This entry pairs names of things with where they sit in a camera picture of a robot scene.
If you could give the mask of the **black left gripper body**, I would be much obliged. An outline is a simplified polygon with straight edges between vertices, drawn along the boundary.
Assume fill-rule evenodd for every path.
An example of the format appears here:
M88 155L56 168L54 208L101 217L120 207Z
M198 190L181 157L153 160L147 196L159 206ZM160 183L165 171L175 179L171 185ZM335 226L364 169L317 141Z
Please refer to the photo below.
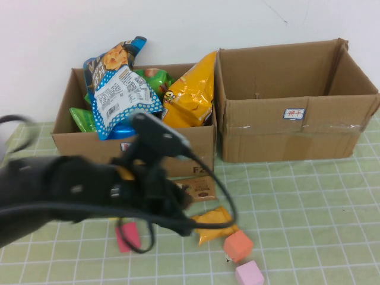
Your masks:
M161 173L152 178L136 178L122 166L113 166L121 183L120 197L115 204L119 208L141 211L151 215L183 212L175 201L170 189L170 179Z

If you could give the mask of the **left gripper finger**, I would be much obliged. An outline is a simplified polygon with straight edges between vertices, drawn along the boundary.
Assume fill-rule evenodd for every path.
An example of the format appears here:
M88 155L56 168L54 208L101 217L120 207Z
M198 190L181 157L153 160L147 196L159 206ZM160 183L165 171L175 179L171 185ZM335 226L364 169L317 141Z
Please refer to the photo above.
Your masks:
M170 189L181 210L186 210L193 203L194 199L190 193L191 187L189 185L182 182L171 182Z
M195 229L195 222L182 212L152 215L148 220L163 228L169 229L182 237L190 236Z

